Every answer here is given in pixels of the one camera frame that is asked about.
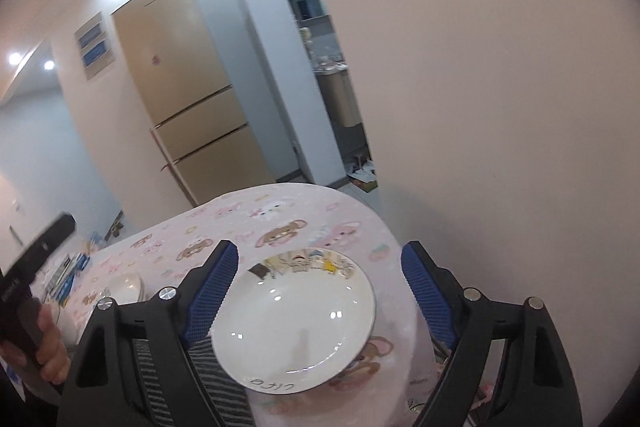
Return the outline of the person's left hand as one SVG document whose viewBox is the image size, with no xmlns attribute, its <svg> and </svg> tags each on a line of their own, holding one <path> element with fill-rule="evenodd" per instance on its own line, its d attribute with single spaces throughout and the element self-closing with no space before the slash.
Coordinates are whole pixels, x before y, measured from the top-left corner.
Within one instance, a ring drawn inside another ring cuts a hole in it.
<svg viewBox="0 0 640 427">
<path fill-rule="evenodd" d="M 40 306 L 37 324 L 42 332 L 41 343 L 36 353 L 36 359 L 41 365 L 39 375 L 27 367 L 29 359 L 25 353 L 9 341 L 1 343 L 1 358 L 29 386 L 35 387 L 41 383 L 62 385 L 70 371 L 70 357 L 48 305 Z"/>
</svg>

